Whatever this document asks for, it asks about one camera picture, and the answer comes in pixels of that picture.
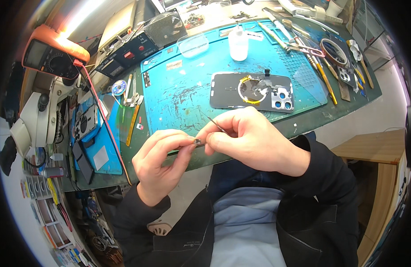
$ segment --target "person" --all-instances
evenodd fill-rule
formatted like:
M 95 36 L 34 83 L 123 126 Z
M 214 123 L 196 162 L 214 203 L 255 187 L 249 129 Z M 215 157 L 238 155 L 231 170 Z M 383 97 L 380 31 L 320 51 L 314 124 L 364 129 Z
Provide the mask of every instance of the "person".
M 113 220 L 125 266 L 357 266 L 356 179 L 342 159 L 309 137 L 289 141 L 252 107 L 215 122 L 228 134 L 209 122 L 196 138 L 234 159 L 214 165 L 166 236 L 147 225 L 170 208 L 195 137 L 157 131 L 133 157 L 139 182 Z

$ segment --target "floor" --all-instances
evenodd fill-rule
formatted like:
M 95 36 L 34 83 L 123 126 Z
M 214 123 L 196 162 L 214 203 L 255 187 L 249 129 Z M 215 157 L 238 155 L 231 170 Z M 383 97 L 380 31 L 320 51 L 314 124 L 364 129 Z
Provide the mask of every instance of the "floor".
M 359 134 L 404 127 L 406 97 L 399 70 L 392 65 L 377 70 L 375 75 L 382 96 L 345 117 L 315 129 L 317 141 L 333 148 Z M 171 208 L 159 220 L 174 226 L 195 196 L 208 184 L 212 169 L 213 166 L 207 166 L 184 173 L 177 187 L 169 194 Z

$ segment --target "roll of tape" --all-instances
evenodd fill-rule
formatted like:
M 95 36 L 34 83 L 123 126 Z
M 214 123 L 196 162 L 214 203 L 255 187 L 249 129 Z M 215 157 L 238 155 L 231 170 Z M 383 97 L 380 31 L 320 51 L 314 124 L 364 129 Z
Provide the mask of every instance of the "roll of tape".
M 326 50 L 326 47 L 324 46 L 323 43 L 328 43 L 328 44 L 332 45 L 332 46 L 335 48 L 335 50 L 336 50 L 336 52 L 338 53 L 338 55 L 341 56 L 342 61 L 334 58 L 334 57 Z M 324 54 L 326 55 L 326 57 L 327 57 L 332 63 L 336 64 L 336 65 L 339 66 L 339 67 L 347 67 L 347 65 L 348 65 L 347 55 L 345 55 L 345 53 L 344 53 L 344 51 L 342 50 L 342 48 L 341 48 L 340 46 L 338 46 L 334 41 L 323 38 L 323 39 L 321 39 L 321 41 L 320 41 L 320 47 L 321 47 L 321 50 L 322 50 L 322 51 L 324 52 Z

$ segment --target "black jacket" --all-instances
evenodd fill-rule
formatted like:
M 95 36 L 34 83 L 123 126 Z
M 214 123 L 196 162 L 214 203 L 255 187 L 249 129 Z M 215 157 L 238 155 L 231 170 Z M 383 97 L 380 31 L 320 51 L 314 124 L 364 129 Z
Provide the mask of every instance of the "black jacket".
M 305 136 L 292 142 L 311 152 L 311 162 L 301 177 L 272 173 L 286 192 L 278 207 L 276 229 L 287 266 L 356 267 L 358 221 L 353 173 L 323 144 Z M 206 189 L 166 236 L 155 236 L 146 225 L 169 207 L 168 196 L 150 208 L 140 200 L 136 187 L 127 193 L 113 222 L 126 267 L 210 265 L 214 220 Z

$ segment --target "plastic squeeze bottle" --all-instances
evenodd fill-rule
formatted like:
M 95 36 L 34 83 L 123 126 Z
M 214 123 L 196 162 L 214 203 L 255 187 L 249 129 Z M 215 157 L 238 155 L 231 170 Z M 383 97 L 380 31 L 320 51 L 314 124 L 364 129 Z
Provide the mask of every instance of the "plastic squeeze bottle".
M 249 37 L 247 33 L 243 31 L 242 26 L 238 24 L 235 26 L 229 33 L 228 41 L 231 57 L 236 61 L 245 60 L 249 51 Z

